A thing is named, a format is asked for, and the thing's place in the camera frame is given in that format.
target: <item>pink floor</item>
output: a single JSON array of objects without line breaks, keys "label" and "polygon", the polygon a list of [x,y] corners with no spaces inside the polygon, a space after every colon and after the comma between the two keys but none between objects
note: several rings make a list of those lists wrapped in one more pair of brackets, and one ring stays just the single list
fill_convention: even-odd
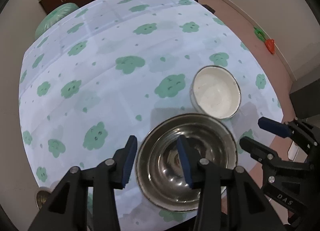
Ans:
[{"label": "pink floor", "polygon": [[[200,0],[201,4],[207,4],[216,12],[215,15],[222,20],[244,43],[250,50],[252,55],[256,58],[265,74],[267,75],[276,95],[278,96],[282,111],[283,120],[291,121],[295,117],[295,113],[289,98],[289,92],[292,85],[292,80],[282,64],[279,57],[272,55],[254,34],[253,25],[247,21],[240,13],[222,0]],[[288,160],[288,150],[291,146],[292,140],[289,138],[283,139],[275,137],[271,143],[271,148],[277,151],[283,160]],[[250,171],[250,175],[255,182],[262,186],[262,167],[257,163]],[[226,204],[222,203],[222,210],[226,212]],[[273,203],[278,215],[282,221],[286,221],[287,212],[282,206]]]}]

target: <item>white bowl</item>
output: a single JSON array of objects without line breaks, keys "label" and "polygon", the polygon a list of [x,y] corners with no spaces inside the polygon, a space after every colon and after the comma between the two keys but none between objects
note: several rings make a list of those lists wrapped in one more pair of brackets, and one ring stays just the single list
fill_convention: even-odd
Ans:
[{"label": "white bowl", "polygon": [[241,93],[237,81],[229,71],[219,66],[206,66],[196,73],[190,98],[198,112],[226,119],[238,110]]}]

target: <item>wall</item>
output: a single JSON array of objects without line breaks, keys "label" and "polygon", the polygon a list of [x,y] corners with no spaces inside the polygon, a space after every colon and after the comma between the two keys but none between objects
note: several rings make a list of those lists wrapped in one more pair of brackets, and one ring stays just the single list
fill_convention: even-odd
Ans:
[{"label": "wall", "polygon": [[229,1],[275,40],[296,78],[320,64],[320,25],[305,0]]},{"label": "wall", "polygon": [[36,215],[37,184],[21,137],[18,86],[23,54],[44,17],[37,0],[9,0],[0,14],[0,203],[19,231]]}]

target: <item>baseboard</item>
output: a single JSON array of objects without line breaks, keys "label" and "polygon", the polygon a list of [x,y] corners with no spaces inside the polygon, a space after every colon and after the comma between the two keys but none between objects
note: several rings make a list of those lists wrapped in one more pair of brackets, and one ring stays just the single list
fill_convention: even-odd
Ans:
[{"label": "baseboard", "polygon": [[[263,28],[255,21],[252,19],[251,16],[249,16],[245,11],[243,11],[241,8],[239,8],[236,4],[234,4],[232,1],[230,0],[222,0],[224,2],[226,2],[228,5],[230,5],[233,9],[235,9],[238,13],[240,13],[245,19],[247,19],[249,21],[249,23],[251,23],[253,26],[261,28],[263,30]],[[278,55],[278,57],[280,58],[282,64],[284,65],[285,69],[287,70],[290,78],[292,79],[292,81],[297,80],[289,66],[289,64],[287,63],[286,59],[284,58],[283,54],[281,53],[281,51],[279,50],[278,46],[275,44],[275,52]]]}]

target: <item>blue gripper pad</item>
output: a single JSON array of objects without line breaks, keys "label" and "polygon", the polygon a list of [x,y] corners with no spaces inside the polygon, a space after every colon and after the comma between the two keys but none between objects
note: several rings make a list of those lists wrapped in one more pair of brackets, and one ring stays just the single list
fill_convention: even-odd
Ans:
[{"label": "blue gripper pad", "polygon": [[121,181],[123,187],[125,187],[125,185],[129,182],[131,170],[134,163],[134,158],[137,153],[137,147],[138,147],[137,138],[134,135],[131,135],[128,139],[127,144],[131,144],[131,147],[129,149],[129,153],[127,155],[127,159],[123,167],[122,181]]},{"label": "blue gripper pad", "polygon": [[292,134],[292,131],[290,131],[287,125],[271,120],[266,117],[262,117],[258,120],[258,126],[261,129],[266,130],[282,138],[291,137]]},{"label": "blue gripper pad", "polygon": [[178,150],[185,181],[189,185],[189,187],[192,188],[193,182],[191,177],[191,165],[184,148],[185,145],[188,145],[188,141],[184,135],[180,135],[177,140],[177,150]]}]

